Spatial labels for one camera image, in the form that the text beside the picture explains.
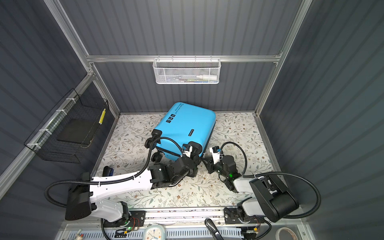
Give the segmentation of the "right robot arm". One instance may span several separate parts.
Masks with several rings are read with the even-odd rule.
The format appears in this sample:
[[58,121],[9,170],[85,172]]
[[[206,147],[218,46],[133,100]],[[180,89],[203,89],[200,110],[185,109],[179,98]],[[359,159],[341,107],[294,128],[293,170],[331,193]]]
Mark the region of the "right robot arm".
[[209,174],[219,174],[219,180],[228,190],[251,194],[249,198],[239,202],[231,213],[232,217],[242,222],[248,222],[253,216],[265,216],[275,223],[299,208],[298,201],[276,175],[244,178],[238,172],[232,156],[206,154],[203,163]]

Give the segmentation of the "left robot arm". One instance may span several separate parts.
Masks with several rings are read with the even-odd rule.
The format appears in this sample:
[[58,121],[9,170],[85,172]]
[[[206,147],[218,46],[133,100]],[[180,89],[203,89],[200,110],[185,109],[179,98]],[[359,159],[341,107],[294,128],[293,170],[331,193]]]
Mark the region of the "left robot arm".
[[155,164],[126,175],[91,178],[85,173],[81,180],[72,181],[68,190],[65,220],[75,221],[93,216],[110,223],[125,222],[130,218],[128,205],[112,202],[109,197],[175,187],[184,177],[195,177],[200,162],[198,156],[182,156],[170,165]]

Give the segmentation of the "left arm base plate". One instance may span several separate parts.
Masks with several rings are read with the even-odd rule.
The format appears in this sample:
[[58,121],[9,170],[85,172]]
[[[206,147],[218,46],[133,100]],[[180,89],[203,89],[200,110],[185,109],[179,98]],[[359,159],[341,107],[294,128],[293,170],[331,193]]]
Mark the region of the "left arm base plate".
[[115,222],[104,220],[103,227],[105,228],[138,228],[144,225],[146,211],[130,211],[128,217],[122,217]]

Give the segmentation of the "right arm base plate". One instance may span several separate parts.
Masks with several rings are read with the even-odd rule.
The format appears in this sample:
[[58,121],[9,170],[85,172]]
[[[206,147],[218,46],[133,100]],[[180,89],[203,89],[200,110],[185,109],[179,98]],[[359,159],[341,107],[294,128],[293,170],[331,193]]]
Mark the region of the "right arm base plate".
[[224,219],[227,225],[265,223],[265,220],[257,216],[248,216],[243,209],[224,208]]

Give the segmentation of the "blue hardshell suitcase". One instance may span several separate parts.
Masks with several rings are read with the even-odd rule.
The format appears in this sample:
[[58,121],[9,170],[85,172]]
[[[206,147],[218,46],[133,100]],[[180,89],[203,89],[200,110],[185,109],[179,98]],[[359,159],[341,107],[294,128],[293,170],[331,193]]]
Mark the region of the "blue hardshell suitcase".
[[159,163],[162,158],[176,161],[182,155],[179,148],[190,144],[194,147],[191,159],[199,160],[200,164],[215,124],[216,114],[213,111],[187,103],[175,103],[145,142],[148,149],[154,140],[158,140],[152,146],[157,152],[152,155],[151,161]]

